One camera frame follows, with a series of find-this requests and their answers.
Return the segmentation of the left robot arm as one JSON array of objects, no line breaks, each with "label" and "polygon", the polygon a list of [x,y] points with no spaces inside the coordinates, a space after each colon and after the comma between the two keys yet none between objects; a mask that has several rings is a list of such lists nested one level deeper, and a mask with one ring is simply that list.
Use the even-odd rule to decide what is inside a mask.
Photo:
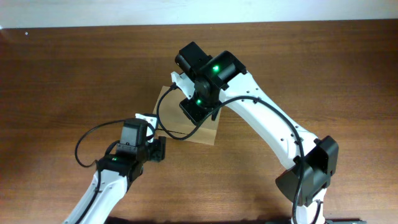
[{"label": "left robot arm", "polygon": [[[98,128],[118,122],[123,123],[120,139],[108,146],[101,159],[84,165],[78,158],[82,140]],[[134,118],[99,124],[82,135],[75,146],[75,159],[82,167],[95,166],[96,171],[90,186],[64,223],[104,223],[131,184],[142,175],[144,163],[165,159],[166,138],[155,138],[158,123],[154,114],[137,113]]]}]

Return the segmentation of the cardboard box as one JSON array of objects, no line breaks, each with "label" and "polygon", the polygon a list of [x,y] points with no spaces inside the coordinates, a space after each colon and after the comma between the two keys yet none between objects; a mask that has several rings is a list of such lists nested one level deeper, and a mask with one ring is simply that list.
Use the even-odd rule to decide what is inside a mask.
[{"label": "cardboard box", "polygon": [[[182,138],[189,134],[196,126],[185,116],[179,103],[185,99],[185,95],[179,89],[172,90],[162,100],[159,115],[162,124],[174,136]],[[187,139],[187,141],[214,145],[218,130],[221,110],[217,118],[212,121],[211,116],[200,126],[200,128]]]}]

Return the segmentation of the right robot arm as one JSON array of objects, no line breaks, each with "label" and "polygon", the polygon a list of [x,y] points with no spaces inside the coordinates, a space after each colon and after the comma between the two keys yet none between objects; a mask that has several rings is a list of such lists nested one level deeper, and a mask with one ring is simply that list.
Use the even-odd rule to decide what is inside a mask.
[{"label": "right robot arm", "polygon": [[216,119],[226,106],[242,117],[268,144],[285,171],[275,180],[292,202],[291,223],[326,223],[323,199],[336,171],[339,146],[307,131],[280,109],[231,53],[212,57],[194,42],[175,58],[182,69],[172,81],[186,98],[180,108],[195,125]]}]

